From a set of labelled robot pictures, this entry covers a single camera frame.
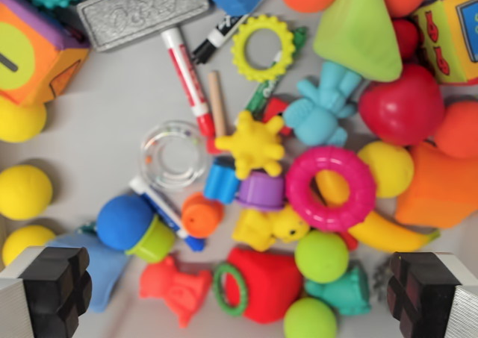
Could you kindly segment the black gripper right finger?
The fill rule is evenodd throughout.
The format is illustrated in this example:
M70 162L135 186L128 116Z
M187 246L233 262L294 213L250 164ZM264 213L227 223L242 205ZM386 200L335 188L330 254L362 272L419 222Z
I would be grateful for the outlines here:
M477 276L454 254L396 252L387 287L404 337L476 337Z

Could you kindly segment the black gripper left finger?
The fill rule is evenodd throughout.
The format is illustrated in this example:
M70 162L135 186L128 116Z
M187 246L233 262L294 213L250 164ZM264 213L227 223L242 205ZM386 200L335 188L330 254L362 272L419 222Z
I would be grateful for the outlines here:
M85 247L29 246L1 270L2 337L72 337L92 295Z

